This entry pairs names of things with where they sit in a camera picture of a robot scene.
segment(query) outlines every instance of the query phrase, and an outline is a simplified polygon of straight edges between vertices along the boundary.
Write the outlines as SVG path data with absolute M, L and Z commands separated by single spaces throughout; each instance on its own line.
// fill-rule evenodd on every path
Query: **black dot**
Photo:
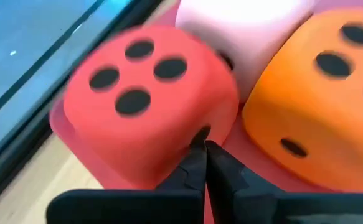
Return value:
M 150 56 L 154 51 L 154 44 L 150 40 L 139 40 L 133 42 L 125 52 L 129 59 L 141 59 Z
M 226 55 L 225 53 L 223 52 L 219 52 L 219 56 L 223 59 L 223 61 L 227 64 L 227 66 L 229 67 L 230 70 L 233 70 L 234 68 L 234 63 L 233 61 L 231 60 L 231 58 Z
M 355 44 L 363 45 L 363 26 L 360 24 L 345 24 L 341 29 L 345 39 Z
M 307 152 L 297 143 L 289 140 L 289 139 L 281 139 L 281 145 L 288 152 L 292 153 L 294 156 L 299 158 L 304 158 L 307 156 Z
M 190 146 L 201 146 L 205 144 L 205 140 L 210 134 L 211 127 L 209 125 L 201 128 L 198 133 L 192 138 Z
M 144 112 L 151 104 L 151 96 L 145 90 L 128 90 L 115 103 L 116 111 L 121 115 L 135 116 Z
M 90 79 L 92 90 L 106 90 L 119 80 L 119 71 L 115 68 L 104 68 L 99 70 Z
M 350 65 L 334 52 L 321 52 L 316 57 L 316 64 L 331 77 L 347 78 L 351 74 Z
M 160 80 L 175 80 L 187 70 L 187 62 L 180 57 L 168 57 L 155 65 L 154 74 Z

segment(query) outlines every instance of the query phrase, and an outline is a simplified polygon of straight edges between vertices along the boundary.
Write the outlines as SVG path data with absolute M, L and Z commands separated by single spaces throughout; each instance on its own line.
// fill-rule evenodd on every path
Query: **foam dice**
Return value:
M 163 26 L 129 30 L 103 44 L 79 66 L 64 96 L 80 139 L 141 189 L 165 179 L 194 138 L 209 135 L 221 144 L 237 110 L 226 64 L 195 37 Z
M 311 13 L 314 0 L 183 0 L 176 26 L 219 52 L 245 102 L 268 62 Z
M 363 0 L 319 0 L 314 7 L 314 13 L 321 13 L 333 9 L 363 7 Z
M 243 112 L 251 138 L 312 183 L 363 191 L 363 9 L 327 11 L 274 56 Z

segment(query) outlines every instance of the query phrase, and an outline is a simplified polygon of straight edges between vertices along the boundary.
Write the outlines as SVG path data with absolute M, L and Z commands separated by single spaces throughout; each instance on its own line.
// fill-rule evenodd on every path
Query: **red dice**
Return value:
M 106 164 L 151 189 L 194 137 L 225 140 L 238 94 L 229 68 L 208 46 L 173 27 L 140 27 L 103 44 L 79 66 L 64 110 Z

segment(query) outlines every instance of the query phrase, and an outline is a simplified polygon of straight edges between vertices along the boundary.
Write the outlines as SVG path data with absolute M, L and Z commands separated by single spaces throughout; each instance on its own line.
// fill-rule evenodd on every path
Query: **wooden floor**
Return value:
M 147 22 L 160 16 L 176 0 L 165 0 Z M 52 135 L 0 196 L 0 224 L 45 223 L 45 209 L 58 194 L 101 185 L 65 144 Z

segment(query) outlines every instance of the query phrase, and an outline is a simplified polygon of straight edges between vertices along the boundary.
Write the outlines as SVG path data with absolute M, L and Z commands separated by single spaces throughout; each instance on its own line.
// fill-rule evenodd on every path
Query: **pink dice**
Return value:
M 316 14 L 328 10 L 351 7 L 363 8 L 363 0 L 318 0 L 313 11 Z
M 246 101 L 266 65 L 316 0 L 182 0 L 176 26 L 225 57 Z

